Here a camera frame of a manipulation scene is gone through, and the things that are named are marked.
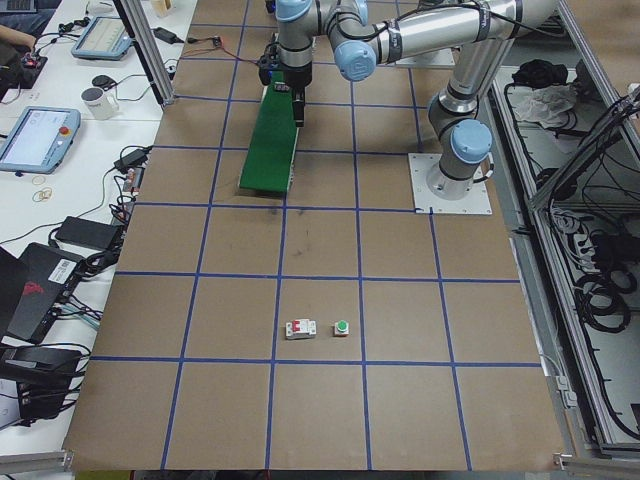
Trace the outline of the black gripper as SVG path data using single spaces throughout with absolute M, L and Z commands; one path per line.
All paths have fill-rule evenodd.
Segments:
M 268 86 L 273 72 L 281 72 L 284 83 L 292 92 L 292 111 L 297 128 L 305 124 L 305 88 L 312 81 L 312 62 L 302 66 L 291 66 L 281 59 L 283 50 L 278 43 L 269 43 L 257 61 L 258 75 L 261 83 Z

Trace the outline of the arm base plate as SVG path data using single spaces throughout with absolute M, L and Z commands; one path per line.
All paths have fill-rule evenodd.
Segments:
M 473 179 L 457 181 L 440 170 L 439 153 L 409 153 L 414 211 L 419 214 L 491 215 L 483 164 Z
M 450 48 L 406 57 L 395 62 L 396 67 L 408 69 L 451 70 L 455 66 L 453 51 Z

